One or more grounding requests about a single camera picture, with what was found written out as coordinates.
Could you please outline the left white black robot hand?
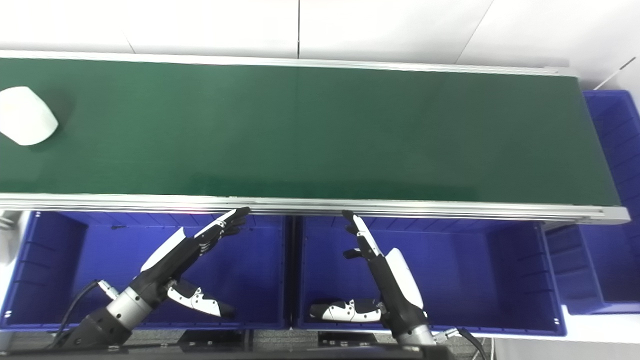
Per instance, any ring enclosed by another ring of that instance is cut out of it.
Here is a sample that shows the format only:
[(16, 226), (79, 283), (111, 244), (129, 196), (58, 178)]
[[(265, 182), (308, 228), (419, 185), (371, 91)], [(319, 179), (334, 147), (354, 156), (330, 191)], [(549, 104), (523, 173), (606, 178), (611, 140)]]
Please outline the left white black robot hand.
[(214, 317), (233, 319), (236, 309), (207, 294), (201, 287), (183, 280), (183, 274), (218, 242), (238, 234), (246, 223), (249, 207), (240, 207), (218, 216), (193, 236), (179, 228), (142, 265), (130, 283), (140, 299), (156, 309), (170, 299), (179, 305)]

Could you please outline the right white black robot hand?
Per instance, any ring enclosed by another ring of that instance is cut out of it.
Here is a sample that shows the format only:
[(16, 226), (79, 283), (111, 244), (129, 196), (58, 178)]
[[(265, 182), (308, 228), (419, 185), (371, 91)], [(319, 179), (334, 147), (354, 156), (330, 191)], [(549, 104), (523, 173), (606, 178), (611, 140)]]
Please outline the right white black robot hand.
[(423, 297), (400, 249), (382, 253), (359, 215), (343, 210), (342, 216), (349, 222), (345, 227), (347, 232), (356, 237), (358, 244), (344, 251), (343, 257), (366, 261), (381, 296), (379, 301), (351, 299), (314, 303), (309, 315), (320, 321), (379, 322), (400, 344), (434, 344)]

